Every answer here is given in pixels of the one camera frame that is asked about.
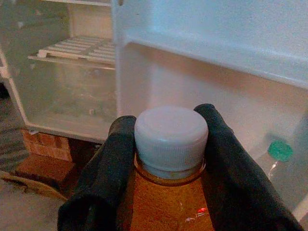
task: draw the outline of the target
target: white bottle cap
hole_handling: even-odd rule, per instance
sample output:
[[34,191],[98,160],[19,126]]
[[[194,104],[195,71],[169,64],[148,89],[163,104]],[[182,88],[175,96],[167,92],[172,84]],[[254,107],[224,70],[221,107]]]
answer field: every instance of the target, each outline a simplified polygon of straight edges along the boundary
[[135,140],[142,167],[169,180],[188,177],[203,164],[208,128],[197,112],[163,106],[142,112]]

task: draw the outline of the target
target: brick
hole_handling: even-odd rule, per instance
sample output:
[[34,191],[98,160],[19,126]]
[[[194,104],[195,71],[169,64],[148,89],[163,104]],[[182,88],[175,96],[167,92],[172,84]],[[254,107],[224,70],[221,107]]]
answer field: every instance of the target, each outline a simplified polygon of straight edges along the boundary
[[53,157],[54,158],[58,158],[61,160],[66,160],[69,162],[72,162],[72,156],[69,150],[64,150],[64,149],[60,149],[60,148],[52,148],[53,151]]
[[43,156],[49,156],[53,157],[53,150],[52,147],[35,144],[36,152],[33,152],[34,154],[43,155]]
[[31,154],[16,168],[16,175],[62,188],[74,173],[75,164],[64,160]]
[[55,147],[65,150],[70,150],[70,145],[67,137],[57,136],[55,137]]
[[42,145],[49,147],[56,147],[55,136],[46,133],[39,133],[38,136],[39,136],[39,141]]
[[36,153],[36,148],[35,148],[35,144],[34,143],[31,143],[29,141],[24,140],[24,144],[25,144],[25,147],[28,150],[28,152]]
[[21,129],[21,133],[22,133],[25,141],[28,141],[28,142],[31,142],[31,143],[39,143],[39,137],[38,137],[39,134],[38,133],[31,135],[29,133],[29,131],[26,130],[26,129]]

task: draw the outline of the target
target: green bottle cap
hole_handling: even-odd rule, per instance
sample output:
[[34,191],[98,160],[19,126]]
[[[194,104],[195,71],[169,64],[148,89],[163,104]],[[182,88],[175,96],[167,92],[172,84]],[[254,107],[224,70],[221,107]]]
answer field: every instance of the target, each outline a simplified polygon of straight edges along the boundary
[[268,149],[269,154],[276,160],[288,161],[293,154],[292,148],[283,141],[274,141]]

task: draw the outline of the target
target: floor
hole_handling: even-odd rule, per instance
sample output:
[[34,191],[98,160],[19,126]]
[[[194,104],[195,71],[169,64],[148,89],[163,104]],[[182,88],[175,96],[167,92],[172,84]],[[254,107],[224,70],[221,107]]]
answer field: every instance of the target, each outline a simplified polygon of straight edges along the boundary
[[10,98],[0,99],[0,170],[10,172],[28,156]]
[[[27,156],[10,98],[0,99],[0,170],[13,171]],[[63,201],[0,180],[1,231],[56,231]]]

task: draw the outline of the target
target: plastic bottle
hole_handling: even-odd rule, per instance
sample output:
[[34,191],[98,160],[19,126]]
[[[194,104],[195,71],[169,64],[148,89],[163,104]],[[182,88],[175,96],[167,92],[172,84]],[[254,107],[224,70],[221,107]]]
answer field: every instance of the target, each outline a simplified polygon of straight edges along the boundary
[[130,230],[213,230],[198,178],[207,135],[205,120],[186,108],[166,106],[140,114]]

